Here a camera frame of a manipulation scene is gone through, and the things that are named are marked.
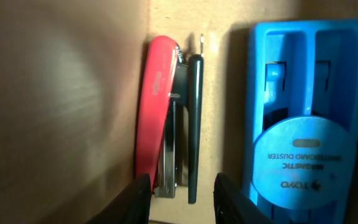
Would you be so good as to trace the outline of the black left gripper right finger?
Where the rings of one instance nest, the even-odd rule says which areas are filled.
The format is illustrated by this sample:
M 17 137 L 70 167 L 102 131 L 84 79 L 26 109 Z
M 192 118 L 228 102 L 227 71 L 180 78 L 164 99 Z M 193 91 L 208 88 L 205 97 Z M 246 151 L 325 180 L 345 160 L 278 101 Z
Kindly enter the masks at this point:
M 216 224 L 273 224 L 225 173 L 217 174 L 213 197 Z

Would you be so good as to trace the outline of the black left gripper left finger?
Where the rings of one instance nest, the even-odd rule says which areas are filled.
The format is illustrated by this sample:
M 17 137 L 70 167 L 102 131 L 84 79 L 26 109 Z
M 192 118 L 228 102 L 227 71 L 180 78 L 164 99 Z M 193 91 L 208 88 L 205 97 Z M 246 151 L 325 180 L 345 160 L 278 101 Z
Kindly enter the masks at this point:
M 148 224 L 151 196 L 150 176 L 142 174 L 86 224 Z

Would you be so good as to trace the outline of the red stapler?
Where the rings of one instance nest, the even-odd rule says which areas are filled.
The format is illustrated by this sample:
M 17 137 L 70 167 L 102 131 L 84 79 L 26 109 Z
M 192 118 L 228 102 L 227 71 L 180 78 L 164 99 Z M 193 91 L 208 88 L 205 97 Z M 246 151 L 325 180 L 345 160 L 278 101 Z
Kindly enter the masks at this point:
M 135 145 L 135 176 L 147 174 L 157 197 L 177 187 L 177 108 L 188 112 L 188 203 L 197 200 L 204 54 L 185 59 L 166 35 L 149 44 L 142 80 Z

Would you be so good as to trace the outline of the blue whiteboard duster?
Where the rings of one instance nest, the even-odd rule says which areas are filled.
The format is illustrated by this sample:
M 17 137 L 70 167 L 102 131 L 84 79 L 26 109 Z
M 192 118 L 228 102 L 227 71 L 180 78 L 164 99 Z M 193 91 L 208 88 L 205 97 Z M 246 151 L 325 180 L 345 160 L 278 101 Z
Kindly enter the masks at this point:
M 275 223 L 342 223 L 358 142 L 358 19 L 250 30 L 242 192 Z

